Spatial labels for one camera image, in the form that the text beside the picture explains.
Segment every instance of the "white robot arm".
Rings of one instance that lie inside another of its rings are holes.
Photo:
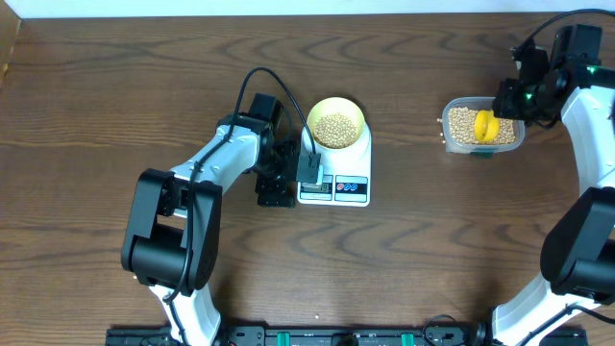
[[[573,142],[582,192],[589,187],[615,186],[615,132],[610,118],[613,100],[612,88],[576,88],[562,110],[561,120]],[[520,345],[530,333],[571,305],[588,309],[600,306],[593,298],[553,293],[551,283],[540,274],[510,302],[493,311],[493,337],[504,345]],[[575,310],[560,317],[527,345],[537,346],[545,335],[579,313]]]
[[[492,338],[504,345],[537,346],[581,312],[571,307],[595,309],[613,301],[610,262],[615,254],[608,237],[615,224],[615,190],[610,188],[615,186],[615,73],[598,66],[599,45],[599,28],[563,28],[551,63],[545,62],[544,51],[529,47],[518,57],[520,80],[503,82],[494,102],[500,117],[537,122],[550,115],[556,121],[561,114],[575,151],[581,195],[548,235],[541,274],[494,309]]]
[[[278,79],[258,67],[240,95],[257,70]],[[259,205],[292,208],[287,184],[318,181],[319,155],[300,155],[298,141],[276,141],[284,109],[275,97],[257,93],[244,114],[237,113],[239,103],[193,158],[169,172],[141,174],[122,249],[123,267],[163,303],[171,336],[189,345],[209,346],[220,327],[207,282],[217,257],[222,195],[239,175],[254,171]],[[184,232],[158,222],[171,215],[187,218]]]

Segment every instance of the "digital kitchen scale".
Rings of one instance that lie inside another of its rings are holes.
[[[316,128],[318,120],[331,113],[341,113],[357,126],[358,139],[342,149],[327,148],[315,141],[316,153],[321,154],[322,184],[298,183],[297,200],[303,204],[365,207],[370,201],[372,173],[372,133],[360,108],[350,100],[333,97],[319,102],[309,113],[307,125]],[[301,150],[311,151],[308,132],[301,135]]]

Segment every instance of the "wood grain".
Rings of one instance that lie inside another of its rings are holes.
[[[27,21],[0,94],[2,343],[101,344],[109,327],[165,323],[120,266],[136,178],[209,141],[257,65],[304,111],[334,95],[360,103],[374,136],[372,203],[261,209],[256,178],[242,176],[223,202],[210,282],[222,313],[304,326],[482,318],[538,273],[545,234],[578,197],[573,150],[559,126],[530,129],[491,159],[447,154],[435,119],[453,98],[494,95],[515,75],[508,48],[548,17]],[[603,25],[603,63],[615,65],[615,27],[575,20]],[[266,76],[249,99],[255,91],[282,95]],[[615,337],[575,323],[592,345]]]

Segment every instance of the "clear plastic container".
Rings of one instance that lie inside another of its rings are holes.
[[[515,141],[510,144],[464,144],[456,141],[451,134],[451,124],[449,123],[449,110],[455,107],[467,107],[470,110],[491,110],[491,104],[495,97],[461,97],[451,101],[442,112],[442,133],[446,139],[446,151],[450,153],[470,154],[470,153],[501,153],[517,149],[526,137],[526,126],[521,120],[512,122],[512,131],[515,134]]]

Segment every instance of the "black cable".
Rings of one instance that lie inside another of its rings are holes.
[[[182,321],[180,321],[180,316],[178,316],[177,310],[175,309],[175,303],[171,302],[171,304],[169,304],[169,307],[171,308],[171,316],[173,316],[173,320],[175,321],[177,328],[180,330],[180,339],[182,340],[183,345],[190,346],[188,344],[188,339],[185,337],[184,325],[182,325]]]
[[[299,104],[297,103],[297,100],[295,100],[295,97],[292,95],[290,90],[288,90],[288,87],[286,87],[286,85],[284,84],[284,82],[282,82],[280,77],[278,77],[278,75],[274,71],[270,70],[267,67],[256,67],[255,69],[253,69],[252,71],[250,71],[248,73],[248,75],[246,76],[246,79],[243,81],[243,85],[241,86],[241,90],[239,91],[239,99],[237,99],[237,104],[234,107],[234,115],[237,115],[237,113],[239,112],[239,105],[241,105],[241,98],[243,98],[243,92],[244,92],[246,86],[248,85],[248,80],[257,71],[265,71],[265,72],[269,73],[271,75],[271,77],[276,79],[276,81],[278,82],[280,87],[282,87],[282,89],[284,90],[284,92],[286,93],[288,98],[290,99],[290,102],[292,102],[292,105],[295,107],[295,110],[297,110],[297,113],[299,113],[299,117],[301,118],[301,121],[304,123],[304,126],[306,127],[307,136],[309,136],[309,141],[311,142],[311,152],[316,154],[316,144],[314,144],[314,137],[311,135],[311,130],[309,129],[308,122],[306,121],[306,118],[304,117],[304,114],[301,112],[301,108],[299,107]]]
[[[429,344],[430,346],[437,346],[437,345],[431,342],[431,340],[427,337],[426,335],[427,327],[431,324],[431,322],[438,320],[438,319],[442,319],[442,318],[448,318],[452,320],[453,322],[456,322],[456,320],[451,315],[448,315],[448,314],[440,314],[440,315],[436,315],[432,317],[423,327],[423,331],[421,331],[421,336],[423,337],[423,340],[425,340],[425,342]],[[465,345],[465,341],[462,341],[461,343],[458,343],[454,346],[462,346],[462,345]]]
[[[553,24],[555,21],[561,18],[567,17],[569,15],[573,15],[573,14],[582,14],[582,13],[598,13],[598,14],[606,14],[610,16],[615,16],[615,11],[602,10],[602,9],[581,9],[581,10],[574,10],[574,11],[560,13],[556,15],[555,17],[547,20],[543,25],[539,26],[538,29],[534,30],[534,32],[531,33],[531,35],[529,35],[528,38],[526,38],[526,40],[524,40],[523,43],[521,43],[521,45],[519,45],[515,49],[515,59],[518,59],[521,56],[521,53],[523,53],[523,51],[525,51],[526,48],[528,48],[529,42],[532,41],[533,38],[536,35],[538,35],[538,33],[540,33],[543,29],[545,29],[546,27],[548,27],[549,25]]]
[[[528,336],[526,336],[526,338],[524,338],[521,343],[519,344],[519,346],[526,346],[533,338],[535,338],[537,335],[543,333],[545,330],[547,330],[553,323],[559,321],[559,319],[561,319],[562,317],[564,317],[567,314],[571,314],[574,310],[579,310],[582,312],[587,313],[588,315],[603,321],[604,323],[608,323],[611,325],[615,325],[615,318],[609,318],[606,317],[602,314],[599,314],[595,311],[592,311],[591,309],[588,308],[584,308],[584,307],[580,307],[576,304],[572,304],[569,305],[568,307],[566,307],[564,310],[560,311],[558,314],[556,314],[555,316],[551,317],[549,320],[547,320],[547,322],[543,323],[540,327],[536,328],[533,332],[529,333]]]

